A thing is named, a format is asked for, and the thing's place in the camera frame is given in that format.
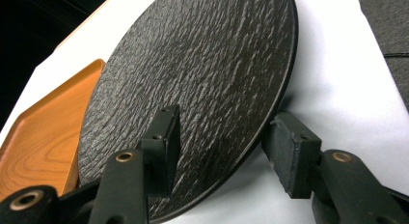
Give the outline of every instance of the wooden surface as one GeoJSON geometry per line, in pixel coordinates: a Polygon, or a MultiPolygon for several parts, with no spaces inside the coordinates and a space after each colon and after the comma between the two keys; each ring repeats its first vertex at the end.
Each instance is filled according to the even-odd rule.
{"type": "Polygon", "coordinates": [[[118,44],[81,131],[82,184],[135,148],[154,112],[179,104],[181,157],[164,221],[220,186],[259,142],[284,94],[297,44],[293,0],[156,0],[118,44]]]}
{"type": "Polygon", "coordinates": [[[79,132],[103,66],[95,60],[17,118],[0,149],[0,201],[31,185],[76,187],[79,132]]]}

